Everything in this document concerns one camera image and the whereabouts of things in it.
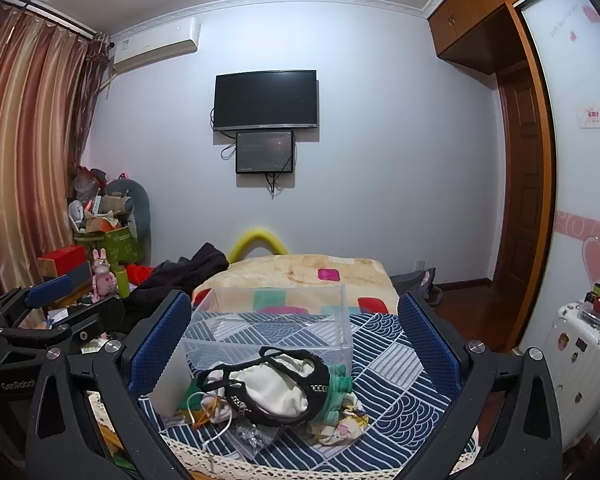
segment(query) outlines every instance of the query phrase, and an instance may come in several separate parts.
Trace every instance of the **blue mesh pad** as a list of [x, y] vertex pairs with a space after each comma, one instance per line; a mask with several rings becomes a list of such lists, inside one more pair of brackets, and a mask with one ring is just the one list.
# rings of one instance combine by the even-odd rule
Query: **blue mesh pad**
[[460, 364], [409, 294], [400, 297], [398, 319], [436, 390], [455, 399], [462, 389]]
[[154, 390], [182, 334], [191, 321], [191, 300], [178, 294], [133, 357], [128, 389], [134, 398]]
[[24, 300], [28, 308], [38, 308], [59, 300], [74, 291], [74, 280], [66, 274], [50, 282], [33, 287]]

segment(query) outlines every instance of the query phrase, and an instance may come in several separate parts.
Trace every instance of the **red box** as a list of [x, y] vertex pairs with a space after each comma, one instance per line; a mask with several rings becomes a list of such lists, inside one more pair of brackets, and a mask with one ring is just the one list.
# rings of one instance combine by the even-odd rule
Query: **red box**
[[43, 276], [57, 278], [86, 261], [87, 253], [82, 245], [67, 245], [57, 251], [40, 256], [38, 269]]

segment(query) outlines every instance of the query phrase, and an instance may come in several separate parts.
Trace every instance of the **clear plastic box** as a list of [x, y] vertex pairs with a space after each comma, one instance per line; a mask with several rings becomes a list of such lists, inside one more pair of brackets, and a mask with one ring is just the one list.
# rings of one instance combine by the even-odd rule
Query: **clear plastic box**
[[344, 285], [214, 288], [182, 341], [194, 370], [259, 357], [262, 346], [305, 349], [351, 374], [353, 342]]

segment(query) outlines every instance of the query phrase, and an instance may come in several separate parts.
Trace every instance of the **air conditioner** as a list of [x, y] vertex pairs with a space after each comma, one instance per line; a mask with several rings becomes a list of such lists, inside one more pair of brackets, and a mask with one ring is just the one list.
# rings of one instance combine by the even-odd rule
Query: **air conditioner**
[[190, 54], [198, 50], [199, 38], [200, 24], [193, 16], [149, 28], [116, 45], [113, 67], [116, 72], [128, 72], [149, 63]]

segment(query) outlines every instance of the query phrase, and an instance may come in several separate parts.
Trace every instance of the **metal screw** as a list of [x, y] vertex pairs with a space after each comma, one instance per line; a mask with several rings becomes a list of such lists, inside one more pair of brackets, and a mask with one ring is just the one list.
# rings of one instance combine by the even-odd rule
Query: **metal screw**
[[481, 354], [482, 352], [484, 352], [485, 349], [486, 349], [486, 346], [484, 345], [484, 343], [482, 341], [478, 341], [477, 339], [473, 339], [472, 341], [469, 341], [469, 350], [471, 350], [471, 352]]
[[59, 348], [50, 348], [49, 351], [46, 353], [46, 358], [47, 359], [58, 359], [60, 357], [61, 351]]
[[542, 358], [544, 356], [542, 355], [542, 352], [540, 351], [540, 349], [530, 348], [529, 349], [529, 357], [531, 357], [532, 359], [534, 359], [536, 361], [542, 361]]
[[121, 346], [122, 343], [120, 341], [118, 341], [117, 339], [112, 339], [111, 341], [107, 341], [106, 343], [104, 343], [104, 351], [109, 354], [115, 354], [115, 352], [120, 350]]

